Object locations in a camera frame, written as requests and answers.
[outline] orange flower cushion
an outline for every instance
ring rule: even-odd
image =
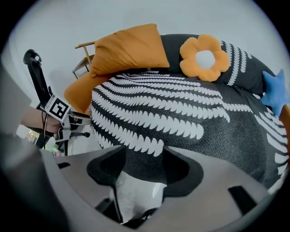
[[[198,39],[187,39],[180,47],[180,55],[183,58],[180,62],[182,72],[203,81],[216,81],[230,65],[229,57],[222,51],[219,41],[208,34],[201,34]]]
[[[91,77],[131,68],[168,68],[156,24],[121,30],[95,42]]]

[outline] flower-shaped pillow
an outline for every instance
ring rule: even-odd
[[[216,81],[230,65],[229,57],[222,51],[219,41],[208,34],[187,39],[180,47],[180,55],[183,58],[180,62],[182,72],[203,81]]]

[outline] white wall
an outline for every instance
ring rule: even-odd
[[[7,50],[16,68],[13,74],[37,100],[22,62],[25,51],[32,48],[42,58],[48,84],[63,96],[75,80],[71,70],[85,56],[81,48],[74,49],[75,45],[146,23],[156,23],[160,34],[203,33],[231,42],[275,73],[284,68],[290,90],[287,50],[268,18],[249,0],[42,0],[10,36]],[[93,46],[89,53],[94,53]]]

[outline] star-shaped cushion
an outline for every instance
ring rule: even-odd
[[[285,87],[284,71],[281,69],[276,77],[263,71],[263,76],[266,83],[266,92],[261,102],[265,106],[270,106],[273,113],[279,117],[283,106],[290,102],[290,95]]]

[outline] orange cushion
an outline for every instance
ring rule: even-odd
[[[77,112],[86,114],[92,100],[93,88],[109,80],[112,75],[107,74],[93,79],[90,77],[90,73],[87,72],[67,87],[64,91],[64,98]]]
[[[90,107],[88,107],[88,108],[86,109],[85,114],[86,114],[86,115],[90,115]]]
[[[211,68],[202,68],[196,62],[196,53],[204,50],[211,51],[215,58]],[[201,34],[198,39],[193,37],[187,39],[180,47],[180,55],[183,58],[180,68],[184,75],[198,77],[203,81],[216,81],[221,72],[227,71],[230,66],[229,57],[222,51],[219,41],[209,34]]]
[[[91,77],[131,68],[168,68],[156,24],[121,30],[95,42]]]

